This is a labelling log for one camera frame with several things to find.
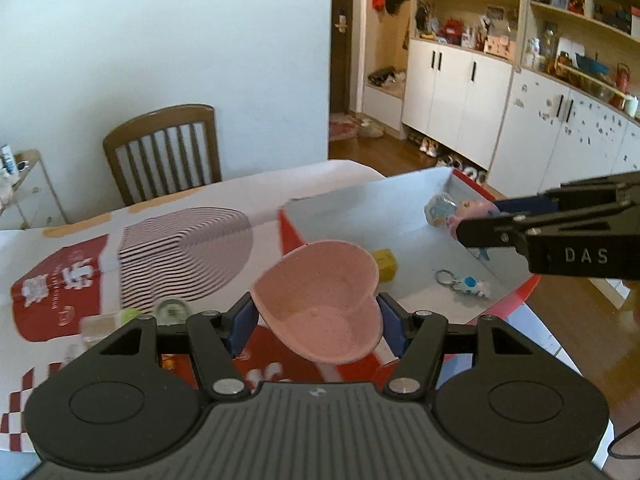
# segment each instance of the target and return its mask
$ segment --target yellow cube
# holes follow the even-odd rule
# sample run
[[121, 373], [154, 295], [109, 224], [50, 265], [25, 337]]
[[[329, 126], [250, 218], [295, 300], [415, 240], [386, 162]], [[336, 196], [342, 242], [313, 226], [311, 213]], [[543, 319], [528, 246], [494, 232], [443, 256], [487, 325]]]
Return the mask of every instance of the yellow cube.
[[396, 275], [396, 270], [398, 270], [398, 262], [396, 262], [396, 257], [391, 252], [391, 249], [378, 249], [373, 251], [371, 255], [376, 259], [380, 269], [380, 281], [390, 282]]

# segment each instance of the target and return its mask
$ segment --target pink bowl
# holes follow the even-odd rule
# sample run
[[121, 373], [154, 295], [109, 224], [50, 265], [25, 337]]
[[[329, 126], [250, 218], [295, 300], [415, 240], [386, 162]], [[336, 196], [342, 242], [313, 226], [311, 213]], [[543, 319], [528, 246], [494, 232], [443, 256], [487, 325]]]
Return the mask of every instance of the pink bowl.
[[297, 248], [251, 288], [273, 333], [316, 363], [352, 363], [382, 338], [378, 265], [366, 250], [338, 240]]

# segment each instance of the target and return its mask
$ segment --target chair backrest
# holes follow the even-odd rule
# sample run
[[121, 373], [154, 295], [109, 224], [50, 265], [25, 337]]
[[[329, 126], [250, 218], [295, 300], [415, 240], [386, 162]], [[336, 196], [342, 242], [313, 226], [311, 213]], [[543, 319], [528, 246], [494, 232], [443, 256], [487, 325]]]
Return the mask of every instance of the chair backrest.
[[221, 180], [211, 106], [141, 115], [114, 129], [102, 146], [126, 205]]

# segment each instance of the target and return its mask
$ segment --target black cabinet handle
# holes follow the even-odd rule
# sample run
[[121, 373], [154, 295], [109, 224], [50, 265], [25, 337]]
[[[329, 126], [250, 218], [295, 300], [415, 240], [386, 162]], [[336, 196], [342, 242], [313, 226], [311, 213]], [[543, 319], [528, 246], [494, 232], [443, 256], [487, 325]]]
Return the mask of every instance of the black cabinet handle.
[[566, 119], [564, 120], [565, 123], [569, 122], [569, 118], [571, 117], [571, 108], [573, 107], [574, 107], [574, 100], [571, 99], [571, 104], [569, 105], [569, 111], [567, 112]]
[[560, 117], [560, 108], [562, 108], [562, 101], [564, 101], [564, 94], [560, 96], [560, 104], [558, 105], [558, 111], [556, 112], [556, 118]]

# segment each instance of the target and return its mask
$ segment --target brown door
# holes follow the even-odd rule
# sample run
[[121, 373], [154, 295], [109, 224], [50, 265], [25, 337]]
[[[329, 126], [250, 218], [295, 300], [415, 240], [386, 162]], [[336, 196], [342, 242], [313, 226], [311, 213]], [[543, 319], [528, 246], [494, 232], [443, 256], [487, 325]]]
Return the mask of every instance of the brown door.
[[331, 94], [329, 110], [349, 111], [353, 0], [331, 1]]

